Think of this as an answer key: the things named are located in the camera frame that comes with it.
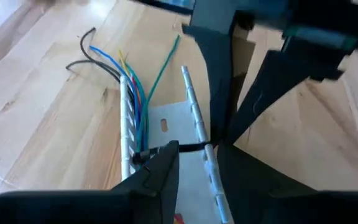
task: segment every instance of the black plastic part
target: black plastic part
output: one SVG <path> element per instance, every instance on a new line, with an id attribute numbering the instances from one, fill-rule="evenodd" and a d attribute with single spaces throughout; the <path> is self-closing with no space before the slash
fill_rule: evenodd
<path id="1" fill-rule="evenodd" d="M 179 144 L 168 143 L 112 190 L 0 195 L 0 223 L 172 223 L 179 184 Z"/>
<path id="2" fill-rule="evenodd" d="M 156 155 L 160 150 L 159 147 L 155 147 L 152 149 L 147 149 L 142 152 L 135 152 L 132 156 L 132 163 L 135 165 L 143 165 L 145 164 L 152 156 Z"/>
<path id="3" fill-rule="evenodd" d="M 232 117 L 223 141 L 233 144 L 241 134 L 286 92 L 306 78 L 318 74 L 321 77 L 340 77 L 336 67 L 293 57 L 269 50 L 237 113 Z"/>
<path id="4" fill-rule="evenodd" d="M 244 86 L 244 81 L 246 79 L 247 74 L 241 74 L 236 77 L 233 77 L 230 85 L 230 99 L 228 102 L 229 111 L 228 119 L 231 119 L 237 113 L 237 105 L 240 98 L 242 87 Z"/>
<path id="5" fill-rule="evenodd" d="M 281 30 L 291 26 L 315 27 L 356 39 L 358 47 L 358 5 L 348 0 L 196 0 L 190 25 L 183 26 L 183 31 L 195 38 L 206 62 L 211 99 L 211 142 L 214 145 L 221 140 L 234 142 L 261 112 L 302 80 L 308 77 L 317 81 L 337 80 L 342 75 L 336 70 L 337 66 L 343 56 L 352 51 L 287 37 L 283 55 L 264 60 L 258 83 L 252 85 L 231 120 L 232 99 L 235 98 L 231 92 L 231 38 L 236 23 L 245 29 L 251 29 L 254 23 Z"/>
<path id="6" fill-rule="evenodd" d="M 236 146 L 219 144 L 218 164 L 234 223 L 261 223 L 274 195 L 284 197 L 315 192 Z"/>
<path id="7" fill-rule="evenodd" d="M 197 27 L 183 27 L 183 31 L 195 38 L 207 62 L 211 139 L 213 144 L 216 144 L 223 137 L 230 118 L 231 105 L 229 102 L 233 73 L 231 36 Z"/>
<path id="8" fill-rule="evenodd" d="M 358 192 L 317 192 L 232 145 L 218 164 L 234 223 L 358 223 Z"/>

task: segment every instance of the cable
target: cable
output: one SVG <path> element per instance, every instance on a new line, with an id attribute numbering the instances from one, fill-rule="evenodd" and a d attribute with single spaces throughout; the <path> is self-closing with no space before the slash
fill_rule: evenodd
<path id="1" fill-rule="evenodd" d="M 135 78 L 135 82 L 137 83 L 137 86 L 139 87 L 140 90 L 140 98 L 142 99 L 142 104 L 144 104 L 144 102 L 146 102 L 146 96 L 145 96 L 145 92 L 142 86 L 142 83 L 140 82 L 139 78 L 137 77 L 135 71 L 131 68 L 131 66 L 129 66 L 128 63 L 126 63 L 126 66 L 129 70 L 129 72 L 133 75 L 133 77 Z M 143 139 L 143 151 L 147 150 L 149 148 L 149 109 L 146 108 L 145 110 L 145 128 L 143 130 L 142 133 L 142 139 Z"/>
<path id="2" fill-rule="evenodd" d="M 69 70 L 71 66 L 73 65 L 76 65 L 78 63 L 95 63 L 94 61 L 91 61 L 91 60 L 78 60 L 78 61 L 75 61 L 75 62 L 72 62 L 72 63 L 69 63 L 67 66 L 66 66 L 66 69 Z M 101 63 L 101 65 L 99 65 L 102 69 L 104 69 L 106 72 L 108 72 L 112 77 L 114 77 L 114 79 L 117 81 L 117 82 L 120 82 L 119 80 L 119 73 L 111 68 L 109 65 L 106 65 L 105 63 Z"/>
<path id="3" fill-rule="evenodd" d="M 106 58 L 108 58 L 117 68 L 118 70 L 123 74 L 123 76 L 128 80 L 131 88 L 132 88 L 132 92 L 134 94 L 134 97 L 135 97 L 135 94 L 136 94 L 136 89 L 135 89 L 135 86 L 134 84 L 132 83 L 131 81 L 131 78 L 129 78 L 127 75 L 125 75 L 125 71 L 121 68 L 121 66 L 119 66 L 119 64 L 108 54 L 106 54 L 105 52 L 103 52 L 102 50 L 100 50 L 99 48 L 97 47 L 94 47 L 92 45 L 90 45 L 90 49 L 105 56 Z M 140 117 L 140 113 L 139 113 L 139 109 L 138 109 L 138 102 L 137 100 L 134 98 L 134 102 L 135 102 L 135 123 L 136 123 L 136 128 L 139 128 L 140 124 L 139 124 L 139 117 Z"/>
<path id="4" fill-rule="evenodd" d="M 130 77 L 130 73 L 129 73 L 128 68 L 127 68 L 127 66 L 126 66 L 126 63 L 125 63 L 125 60 L 124 60 L 124 56 L 122 56 L 121 49 L 118 49 L 118 55 L 119 55 L 119 60 L 121 61 L 121 66 L 124 68 L 126 75 Z M 142 105 L 142 100 L 141 100 L 141 98 L 140 98 L 140 93 L 139 93 L 139 91 L 138 91 L 138 89 L 137 89 L 137 83 L 136 83 L 134 80 L 132 80 L 132 82 L 134 83 L 135 88 L 136 88 L 136 95 L 137 95 L 137 97 L 138 97 L 139 104 Z"/>
<path id="5" fill-rule="evenodd" d="M 162 73 L 163 73 L 164 70 L 165 70 L 165 67 L 167 66 L 168 62 L 170 61 L 170 59 L 171 59 L 171 57 L 172 57 L 172 55 L 173 55 L 173 53 L 175 53 L 175 51 L 176 51 L 176 49 L 177 49 L 177 47 L 178 47 L 179 40 L 180 40 L 180 36 L 177 35 L 177 37 L 176 37 L 176 39 L 175 39 L 175 43 L 173 44 L 173 46 L 172 46 L 172 48 L 171 48 L 171 51 L 170 51 L 169 54 L 168 54 L 168 57 L 165 59 L 165 62 L 164 62 L 164 64 L 162 65 L 162 67 L 161 67 L 161 69 L 160 69 L 160 72 L 159 72 L 158 75 L 157 75 L 157 78 L 155 79 L 155 82 L 154 82 L 154 84 L 153 84 L 153 87 L 152 87 L 152 89 L 150 90 L 149 96 L 147 97 L 146 102 L 145 102 L 145 103 L 143 104 L 143 106 L 142 106 L 142 114 L 141 114 L 141 117 L 140 117 L 140 132 L 143 131 L 143 123 L 144 123 L 144 119 L 145 119 L 145 110 L 146 110 L 146 108 L 149 106 L 149 103 L 150 103 L 150 100 L 151 100 L 151 98 L 152 98 L 152 96 L 153 96 L 154 90 L 155 90 L 155 88 L 157 87 L 157 84 L 158 84 L 158 82 L 159 82 L 160 79 L 161 79 L 161 76 L 162 76 Z"/>
<path id="6" fill-rule="evenodd" d="M 86 53 L 86 51 L 85 51 L 85 49 L 84 49 L 84 47 L 83 47 L 83 42 L 84 42 L 85 37 L 88 36 L 90 33 L 94 32 L 95 30 L 96 30 L 96 28 L 93 27 L 93 28 L 90 29 L 88 32 L 86 32 L 86 33 L 82 36 L 82 38 L 81 38 L 81 40 L 80 40 L 80 49 L 81 49 L 82 53 L 84 54 L 84 56 L 85 56 L 86 58 L 88 58 L 89 60 L 78 60 L 78 61 L 72 62 L 72 63 L 70 63 L 70 64 L 68 64 L 68 65 L 66 66 L 66 69 L 69 70 L 71 66 L 76 65 L 76 64 L 79 64 L 79 63 L 94 63 L 94 64 L 96 64 L 97 66 L 101 67 L 104 71 L 108 72 L 112 77 L 114 77 L 114 79 L 115 79 L 118 83 L 120 83 L 120 79 L 119 79 L 120 74 L 119 74 L 119 72 L 118 72 L 117 70 L 113 69 L 111 66 L 107 65 L 107 64 L 104 63 L 104 62 L 100 62 L 100 61 L 95 60 L 95 59 L 93 59 L 92 57 L 90 57 L 90 56 Z M 133 93 L 132 93 L 130 90 L 128 90 L 128 92 L 129 92 L 129 98 L 130 98 L 131 104 L 134 105 L 134 95 L 133 95 Z"/>
<path id="7" fill-rule="evenodd" d="M 97 47 L 94 47 L 92 45 L 89 46 L 91 50 L 105 56 L 106 58 L 108 58 L 117 68 L 118 70 L 122 73 L 122 74 L 126 74 L 126 72 L 124 71 L 124 69 L 121 68 L 121 66 L 119 66 L 119 64 L 108 54 L 104 53 L 102 50 L 100 50 Z"/>
<path id="8" fill-rule="evenodd" d="M 121 49 L 118 49 L 118 55 L 119 55 L 119 60 L 121 61 L 121 65 L 124 67 L 125 73 L 127 74 L 127 76 L 129 76 L 129 71 L 128 71 L 127 66 L 125 64 L 124 57 L 122 56 Z"/>

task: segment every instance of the wooden floor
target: wooden floor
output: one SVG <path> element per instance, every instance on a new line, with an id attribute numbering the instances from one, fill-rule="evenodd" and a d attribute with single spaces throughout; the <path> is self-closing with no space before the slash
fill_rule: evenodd
<path id="1" fill-rule="evenodd" d="M 117 56 L 121 48 L 148 92 L 189 18 L 125 0 L 0 0 L 0 192 L 108 189 L 121 179 L 119 85 L 81 58 L 80 37 Z M 281 33 L 256 27 L 242 97 Z M 151 105 L 185 99 L 187 65 L 209 130 L 206 66 L 182 35 Z M 358 52 L 336 83 L 307 81 L 286 94 L 236 143 L 316 189 L 358 189 Z"/>

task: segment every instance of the yellow wire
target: yellow wire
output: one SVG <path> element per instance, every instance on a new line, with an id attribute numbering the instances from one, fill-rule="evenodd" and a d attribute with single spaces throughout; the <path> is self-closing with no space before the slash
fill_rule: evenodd
<path id="1" fill-rule="evenodd" d="M 121 49 L 118 49 L 118 54 L 119 54 L 119 60 L 121 61 L 121 65 L 124 67 L 124 70 L 125 70 L 126 75 L 127 75 L 128 77 L 131 77 L 131 76 L 129 75 L 127 65 L 125 64 L 124 57 L 122 56 Z"/>
<path id="2" fill-rule="evenodd" d="M 119 60 L 121 61 L 121 66 L 124 68 L 125 72 L 127 73 L 126 75 L 130 78 L 131 76 L 129 76 L 129 71 L 128 71 L 127 65 L 125 64 L 124 57 L 122 56 L 121 49 L 118 49 L 118 55 L 119 55 Z M 137 95 L 137 98 L 139 99 L 139 103 L 141 103 L 140 93 L 137 88 L 136 88 L 136 95 Z"/>

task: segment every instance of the wire bundle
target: wire bundle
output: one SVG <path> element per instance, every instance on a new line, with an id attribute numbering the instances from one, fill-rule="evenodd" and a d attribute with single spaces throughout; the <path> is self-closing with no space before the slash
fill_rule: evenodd
<path id="1" fill-rule="evenodd" d="M 149 102 L 151 100 L 151 97 L 154 93 L 154 90 L 155 90 L 159 80 L 161 79 L 161 76 L 165 70 L 165 67 L 167 66 L 173 53 L 176 51 L 180 36 L 177 35 L 177 37 L 175 39 L 175 43 L 174 43 L 171 51 L 169 52 L 169 55 L 168 55 L 167 59 L 165 60 L 162 68 L 160 69 L 160 72 L 158 73 L 157 79 L 152 86 L 149 96 L 146 98 L 143 86 L 142 86 L 139 78 L 137 77 L 135 71 L 131 68 L 131 66 L 129 66 L 129 64 L 125 62 L 121 51 L 119 51 L 119 56 L 121 59 L 121 65 L 119 65 L 110 55 L 106 54 L 101 49 L 94 47 L 92 45 L 89 46 L 89 48 L 91 50 L 108 58 L 117 67 L 119 72 L 117 70 L 113 69 L 112 67 L 110 67 L 109 65 L 105 64 L 104 62 L 100 62 L 100 61 L 93 59 L 86 53 L 86 51 L 83 47 L 83 41 L 87 35 L 94 32 L 95 30 L 96 30 L 95 28 L 92 28 L 91 30 L 86 32 L 80 40 L 81 51 L 84 54 L 84 56 L 87 58 L 87 60 L 78 60 L 78 61 L 72 62 L 66 66 L 66 69 L 69 70 L 72 65 L 76 65 L 78 63 L 93 63 L 93 64 L 101 67 L 106 72 L 108 72 L 119 83 L 120 83 L 119 77 L 121 75 L 124 75 L 127 78 L 128 84 L 131 89 L 131 90 L 128 90 L 130 101 L 131 101 L 131 104 L 134 105 L 134 109 L 135 109 L 137 152 L 144 151 L 149 148 L 149 112 L 148 112 Z"/>

